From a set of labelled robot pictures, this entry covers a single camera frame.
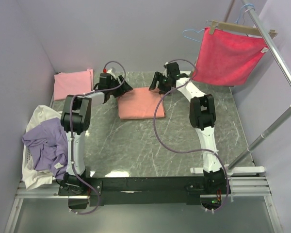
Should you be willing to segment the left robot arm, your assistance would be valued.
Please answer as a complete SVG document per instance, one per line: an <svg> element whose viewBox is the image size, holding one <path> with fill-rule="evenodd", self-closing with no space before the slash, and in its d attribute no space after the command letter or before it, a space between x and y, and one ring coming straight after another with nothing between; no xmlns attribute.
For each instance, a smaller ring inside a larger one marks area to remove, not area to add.
<svg viewBox="0 0 291 233"><path fill-rule="evenodd" d="M126 82L126 75L116 77L111 71L105 70L91 92L66 97L61 115L61 126L68 143L64 182L74 194L82 195L87 190L84 144L85 133L91 123L92 107L106 103L111 96L117 98L131 90L133 88Z"/></svg>

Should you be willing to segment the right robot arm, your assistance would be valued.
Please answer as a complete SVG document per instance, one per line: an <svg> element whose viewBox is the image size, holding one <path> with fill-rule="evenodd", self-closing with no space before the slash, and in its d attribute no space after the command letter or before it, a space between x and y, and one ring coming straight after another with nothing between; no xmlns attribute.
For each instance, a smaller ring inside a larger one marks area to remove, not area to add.
<svg viewBox="0 0 291 233"><path fill-rule="evenodd" d="M189 121L195 129L200 149L195 151L202 152L204 176L203 188L207 193L213 194L217 190L222 189L226 185L226 170L224 163L218 156L218 150L214 137L214 125L216 122L216 112L214 106L213 95L205 94L199 90L193 83L192 79L186 73L180 72L179 65L176 60L168 62L164 65L163 73L155 72L149 90L159 89L162 98L159 100L153 117L153 128L155 136L159 143L174 153L185 154L185 151L175 151L168 148L159 138L156 130L156 114L158 107L163 99L172 91L179 91L190 103Z"/></svg>

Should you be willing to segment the salmon orange t shirt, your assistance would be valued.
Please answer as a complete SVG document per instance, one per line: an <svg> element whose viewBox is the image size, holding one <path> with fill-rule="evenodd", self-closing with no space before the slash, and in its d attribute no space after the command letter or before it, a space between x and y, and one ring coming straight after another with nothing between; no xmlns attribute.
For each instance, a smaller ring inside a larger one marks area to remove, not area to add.
<svg viewBox="0 0 291 233"><path fill-rule="evenodd" d="M153 119L155 109L162 95L158 89L135 88L117 98L118 115L122 120Z"/></svg>

